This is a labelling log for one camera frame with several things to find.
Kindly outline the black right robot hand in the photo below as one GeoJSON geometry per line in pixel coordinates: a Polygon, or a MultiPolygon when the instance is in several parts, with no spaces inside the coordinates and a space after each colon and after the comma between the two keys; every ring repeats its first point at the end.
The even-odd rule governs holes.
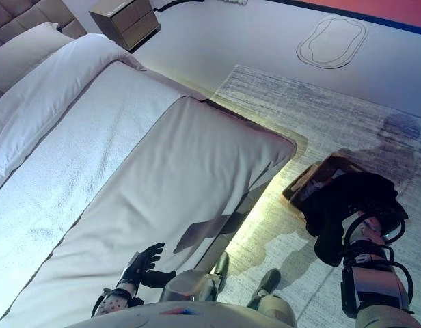
{"type": "Polygon", "coordinates": [[[369,204],[354,204],[348,206],[350,213],[364,213],[376,217],[384,230],[396,229],[400,223],[409,218],[405,209],[396,201],[369,204]]]}

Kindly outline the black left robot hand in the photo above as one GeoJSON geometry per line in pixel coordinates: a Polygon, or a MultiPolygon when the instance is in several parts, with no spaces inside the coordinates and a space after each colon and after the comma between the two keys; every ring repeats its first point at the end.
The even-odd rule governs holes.
{"type": "Polygon", "coordinates": [[[157,243],[142,252],[137,251],[123,270],[117,286],[131,284],[135,290],[141,284],[150,288],[164,288],[176,276],[175,271],[162,272],[154,269],[164,246],[165,243],[157,243]]]}

